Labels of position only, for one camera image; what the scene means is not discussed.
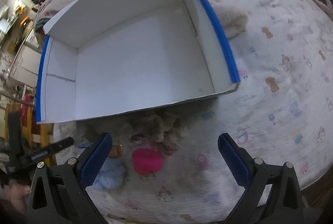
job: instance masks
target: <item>metal screw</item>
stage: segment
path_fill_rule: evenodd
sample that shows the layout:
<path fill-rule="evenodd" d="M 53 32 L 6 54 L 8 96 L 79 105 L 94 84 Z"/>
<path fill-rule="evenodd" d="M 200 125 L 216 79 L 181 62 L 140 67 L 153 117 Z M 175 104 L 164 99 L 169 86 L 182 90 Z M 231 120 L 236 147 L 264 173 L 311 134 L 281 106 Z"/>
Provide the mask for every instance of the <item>metal screw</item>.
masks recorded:
<path fill-rule="evenodd" d="M 72 157 L 72 158 L 68 159 L 67 163 L 70 165 L 74 165 L 76 163 L 76 158 Z"/>
<path fill-rule="evenodd" d="M 292 167 L 293 167 L 293 164 L 292 164 L 292 163 L 290 163 L 290 162 L 286 162 L 286 166 L 287 166 L 288 168 L 292 169 Z"/>
<path fill-rule="evenodd" d="M 264 161 L 260 158 L 260 157 L 256 157 L 254 159 L 254 163 L 258 164 L 258 165 L 261 165 Z"/>
<path fill-rule="evenodd" d="M 43 162 L 43 161 L 42 161 L 42 162 L 39 162 L 39 163 L 37 164 L 37 168 L 41 169 L 42 167 L 44 167 L 44 162 Z"/>

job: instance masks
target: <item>cabinet door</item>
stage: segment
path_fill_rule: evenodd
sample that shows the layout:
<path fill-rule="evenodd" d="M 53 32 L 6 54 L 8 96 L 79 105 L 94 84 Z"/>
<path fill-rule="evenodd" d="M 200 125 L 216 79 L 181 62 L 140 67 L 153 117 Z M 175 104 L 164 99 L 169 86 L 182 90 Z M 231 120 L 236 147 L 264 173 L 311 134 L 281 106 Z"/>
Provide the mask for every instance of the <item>cabinet door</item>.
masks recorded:
<path fill-rule="evenodd" d="M 29 70 L 32 73 L 38 74 L 39 61 L 41 54 L 32 50 L 29 47 L 21 47 L 19 56 L 17 58 L 17 65 Z"/>
<path fill-rule="evenodd" d="M 37 84 L 37 75 L 20 66 L 16 66 L 12 69 L 10 77 L 30 87 L 36 87 Z"/>

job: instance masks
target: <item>bed sheet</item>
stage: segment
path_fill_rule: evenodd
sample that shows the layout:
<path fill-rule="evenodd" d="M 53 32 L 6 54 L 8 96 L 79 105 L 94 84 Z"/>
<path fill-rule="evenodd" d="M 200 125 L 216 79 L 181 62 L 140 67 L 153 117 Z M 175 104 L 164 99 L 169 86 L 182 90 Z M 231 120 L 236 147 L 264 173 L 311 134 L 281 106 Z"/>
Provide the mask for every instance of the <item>bed sheet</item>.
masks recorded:
<path fill-rule="evenodd" d="M 167 108 L 181 116 L 188 136 L 165 157 L 162 170 L 150 176 L 133 170 L 131 151 L 125 150 L 124 184 L 107 192 L 87 188 L 104 216 L 147 223 L 223 220 L 244 189 L 217 149 L 222 132 L 268 164 L 293 163 L 301 188 L 331 166 L 332 21 L 312 0 L 230 1 L 249 14 L 246 31 L 229 41 L 241 77 L 238 91 Z M 73 147 L 57 155 L 58 164 L 79 155 L 87 125 L 111 133 L 115 143 L 125 146 L 115 129 L 128 116 L 56 124 L 55 140 L 75 139 Z"/>

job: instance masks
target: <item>open box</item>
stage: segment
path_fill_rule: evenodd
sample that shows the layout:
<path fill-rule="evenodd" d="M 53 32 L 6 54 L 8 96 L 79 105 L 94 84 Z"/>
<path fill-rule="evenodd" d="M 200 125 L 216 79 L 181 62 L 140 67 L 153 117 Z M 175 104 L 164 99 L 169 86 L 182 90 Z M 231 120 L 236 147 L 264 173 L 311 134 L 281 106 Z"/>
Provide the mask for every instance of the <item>open box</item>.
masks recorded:
<path fill-rule="evenodd" d="M 216 97 L 239 84 L 228 41 L 207 0 L 76 0 L 44 31 L 38 122 Z"/>

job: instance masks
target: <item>bright pink pom-pom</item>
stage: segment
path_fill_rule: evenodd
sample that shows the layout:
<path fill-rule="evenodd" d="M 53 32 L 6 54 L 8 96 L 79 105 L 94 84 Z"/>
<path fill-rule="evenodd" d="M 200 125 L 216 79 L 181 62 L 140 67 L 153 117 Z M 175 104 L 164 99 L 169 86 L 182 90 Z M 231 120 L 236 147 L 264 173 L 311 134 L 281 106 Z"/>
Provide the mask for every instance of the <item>bright pink pom-pom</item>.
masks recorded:
<path fill-rule="evenodd" d="M 141 175 L 159 171 L 163 166 L 160 152 L 149 148 L 136 149 L 132 153 L 134 170 Z"/>

